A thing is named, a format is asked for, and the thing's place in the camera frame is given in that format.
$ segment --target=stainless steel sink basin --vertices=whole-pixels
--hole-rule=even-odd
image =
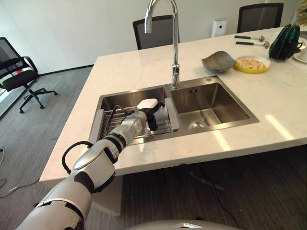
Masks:
[[[180,89],[176,90],[167,84],[100,96],[89,141],[104,137],[107,120],[115,105],[126,111],[136,110],[139,102],[147,98],[164,102],[169,119],[158,122],[157,131],[147,130],[132,144],[259,122],[217,76],[211,76],[182,81]],[[124,114],[116,111],[109,131],[120,125],[123,118]]]

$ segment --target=kitchen island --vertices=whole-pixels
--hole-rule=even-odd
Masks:
[[[280,31],[273,28],[242,35],[262,35],[272,43]],[[232,34],[179,44],[180,80],[215,75],[203,67],[201,59],[219,50],[234,59],[244,55],[268,58],[268,49],[236,45],[237,40]],[[40,182],[52,187],[67,177],[61,165],[62,154],[73,143],[88,140],[100,95],[168,84],[172,62],[172,45],[99,57]],[[92,207],[119,215],[125,174],[307,144],[306,64],[290,58],[283,63],[272,62],[261,74],[230,69],[217,75],[260,122],[126,147],[115,164],[117,177],[103,192],[93,195]],[[84,151],[86,147],[81,146],[69,152],[66,159],[70,168]]]

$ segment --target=yellow plate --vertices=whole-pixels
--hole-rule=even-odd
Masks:
[[[242,72],[245,72],[245,73],[263,73],[263,72],[267,71],[267,70],[269,69],[270,65],[271,65],[270,60],[268,60],[268,59],[266,59],[266,58],[264,58],[264,57],[242,56],[242,57],[238,57],[238,58],[236,59],[236,61],[238,62],[238,61],[241,60],[241,59],[254,59],[254,60],[256,60],[256,61],[262,62],[262,63],[266,66],[266,68],[264,68],[264,69],[247,69],[247,68],[243,68],[243,67],[239,66],[239,65],[236,63],[236,64],[235,64],[235,67],[236,67],[238,70],[240,70],[240,71],[242,71]]]

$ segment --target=chair armrest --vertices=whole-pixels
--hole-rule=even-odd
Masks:
[[[32,67],[32,69],[36,72],[36,73],[38,73],[38,71],[37,71],[37,68],[36,68],[36,66],[34,65],[34,63],[33,63],[33,61],[30,59],[30,57],[28,57],[28,56],[22,56],[24,59],[26,59],[29,63],[30,63],[30,66]]]
[[[0,63],[0,69],[5,69],[20,62],[20,58],[13,58]]]

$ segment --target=green object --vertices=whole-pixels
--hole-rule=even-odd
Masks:
[[[298,25],[286,25],[269,48],[270,59],[286,61],[296,53],[299,33]]]

